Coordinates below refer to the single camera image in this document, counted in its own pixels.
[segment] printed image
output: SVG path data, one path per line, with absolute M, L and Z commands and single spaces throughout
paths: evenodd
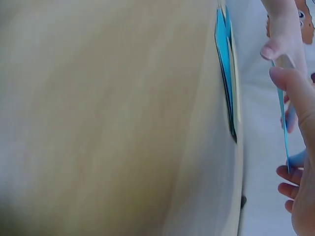
M 299 10 L 302 39 L 305 44 L 312 44 L 314 36 L 314 25 L 312 23 L 312 16 L 310 10 L 306 5 L 305 0 L 295 0 L 296 6 Z M 267 36 L 270 38 L 270 19 L 267 22 Z

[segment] beige surface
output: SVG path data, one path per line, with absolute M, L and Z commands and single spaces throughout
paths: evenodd
M 211 227 L 221 196 L 240 189 L 221 169 L 233 173 L 235 146 L 223 122 L 215 7 L 0 2 L 1 235 L 219 235 L 229 227 L 229 207 Z M 213 176 L 201 184 L 203 173 Z M 192 209 L 180 213 L 183 205 Z

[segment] fingernail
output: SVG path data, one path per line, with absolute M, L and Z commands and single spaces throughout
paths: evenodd
M 267 59 L 272 59 L 272 56 L 274 55 L 274 51 L 269 47 L 263 47 L 260 53 Z

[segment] blue paper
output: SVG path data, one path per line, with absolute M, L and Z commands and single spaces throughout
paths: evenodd
M 281 109 L 281 117 L 283 121 L 283 132 L 284 132 L 284 145 L 285 145 L 285 153 L 286 153 L 286 160 L 287 160 L 287 171 L 290 173 L 290 161 L 289 161 L 289 151 L 288 151 L 288 140 L 287 140 L 287 127 L 286 127 L 286 120 L 285 120 L 285 112 L 284 112 L 284 92 L 277 88 L 278 90 L 278 97 Z
M 220 66 L 222 70 L 225 95 L 227 100 L 228 115 L 229 115 L 229 124 L 230 131 L 234 139 L 236 140 L 236 133 L 234 128 L 234 113 L 233 113 L 233 96 L 232 96 L 232 76 L 231 76 L 231 65 L 229 50 L 229 42 L 231 44 L 232 35 L 231 35 L 231 23 L 227 12 L 227 18 L 224 17 L 224 14 L 221 9 L 217 10 L 217 25 L 216 25 L 216 44 L 218 49 L 218 55 L 220 60 Z

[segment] white cloth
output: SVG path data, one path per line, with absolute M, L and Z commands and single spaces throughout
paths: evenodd
M 312 0 L 306 3 L 315 17 L 315 4 Z M 291 216 L 284 208 L 286 198 L 277 191 L 278 184 L 283 180 L 277 176 L 276 168 L 285 164 L 286 160 L 277 90 L 268 75 L 271 64 L 259 54 L 268 41 L 267 13 L 258 0 L 227 0 L 227 5 L 234 28 L 243 93 L 243 192 L 247 203 L 242 211 L 240 235 L 293 236 Z M 304 27 L 314 30 L 312 24 L 305 24 L 302 30 Z M 315 72 L 315 45 L 305 45 L 305 48 L 311 75 Z M 289 135 L 290 155 L 303 148 L 303 139 L 298 127 L 295 127 L 293 134 Z

